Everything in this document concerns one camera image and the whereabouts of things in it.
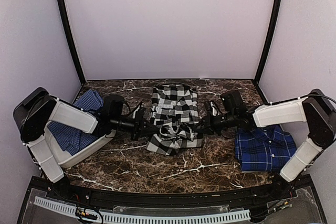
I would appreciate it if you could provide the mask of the black white checked shirt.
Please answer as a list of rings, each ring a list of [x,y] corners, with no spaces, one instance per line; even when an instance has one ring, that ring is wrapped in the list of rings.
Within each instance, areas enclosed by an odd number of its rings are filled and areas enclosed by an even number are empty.
[[[181,149],[203,145],[203,134],[194,126],[200,122],[197,91],[180,83],[162,84],[153,88],[150,123],[158,127],[146,149],[161,155],[174,156]]]

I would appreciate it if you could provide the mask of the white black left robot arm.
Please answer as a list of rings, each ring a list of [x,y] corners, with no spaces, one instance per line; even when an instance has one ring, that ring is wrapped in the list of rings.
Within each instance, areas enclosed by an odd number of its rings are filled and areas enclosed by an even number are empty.
[[[143,117],[142,104],[123,113],[127,105],[121,95],[102,98],[94,90],[70,104],[39,87],[14,109],[22,143],[47,179],[55,183],[53,191],[61,200],[74,197],[74,189],[62,181],[65,168],[103,148],[118,132],[130,133],[132,140],[159,132]]]

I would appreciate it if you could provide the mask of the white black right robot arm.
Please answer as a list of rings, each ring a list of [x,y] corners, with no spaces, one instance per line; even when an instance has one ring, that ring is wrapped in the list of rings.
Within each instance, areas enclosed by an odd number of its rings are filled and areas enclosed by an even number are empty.
[[[206,101],[206,115],[195,126],[197,133],[219,135],[223,130],[234,127],[254,131],[275,125],[306,124],[307,137],[280,169],[282,179],[268,187],[268,195],[273,200],[286,194],[287,182],[294,181],[335,142],[335,99],[320,89],[251,108],[247,107],[238,90],[225,92],[220,99],[225,112],[221,112],[216,102]]]

